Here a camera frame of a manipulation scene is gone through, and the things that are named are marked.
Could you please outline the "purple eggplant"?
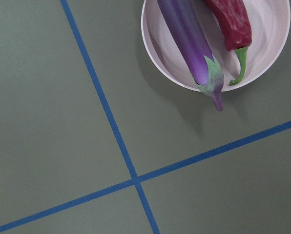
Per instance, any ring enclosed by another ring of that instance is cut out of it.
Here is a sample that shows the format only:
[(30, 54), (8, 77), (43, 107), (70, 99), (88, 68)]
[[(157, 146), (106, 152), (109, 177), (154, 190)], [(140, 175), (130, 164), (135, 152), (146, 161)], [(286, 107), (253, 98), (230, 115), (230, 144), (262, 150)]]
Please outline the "purple eggplant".
[(198, 21), (190, 0), (157, 1), (167, 27), (198, 87), (223, 110), (224, 75)]

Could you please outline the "red chili pepper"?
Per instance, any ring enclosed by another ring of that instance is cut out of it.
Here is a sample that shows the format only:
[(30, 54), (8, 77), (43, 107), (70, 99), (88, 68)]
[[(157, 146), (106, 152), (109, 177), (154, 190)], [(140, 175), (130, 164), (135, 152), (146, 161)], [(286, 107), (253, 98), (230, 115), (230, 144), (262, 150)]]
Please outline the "red chili pepper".
[(229, 85), (240, 83), (245, 76), (247, 51), (252, 44), (252, 29), (245, 4), (242, 0), (206, 0), (205, 4), (214, 14), (224, 36), (227, 51), (234, 51), (239, 64), (238, 78)]

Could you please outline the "pink plate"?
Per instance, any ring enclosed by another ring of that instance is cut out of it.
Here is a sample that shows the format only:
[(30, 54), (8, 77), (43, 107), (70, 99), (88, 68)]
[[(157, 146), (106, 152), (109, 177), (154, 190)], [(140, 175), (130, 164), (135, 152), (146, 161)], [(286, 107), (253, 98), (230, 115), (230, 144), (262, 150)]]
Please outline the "pink plate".
[[(276, 61), (288, 38), (291, 22), (287, 0), (246, 0), (252, 31), (247, 51), (246, 72), (236, 85), (229, 82), (239, 75), (240, 65), (234, 51), (227, 51), (218, 21), (202, 0), (193, 3), (205, 37), (224, 74), (223, 91), (241, 88), (263, 75)], [(157, 69), (169, 80), (189, 90), (198, 91), (191, 73), (172, 38), (155, 0), (145, 0), (141, 31), (147, 53)]]

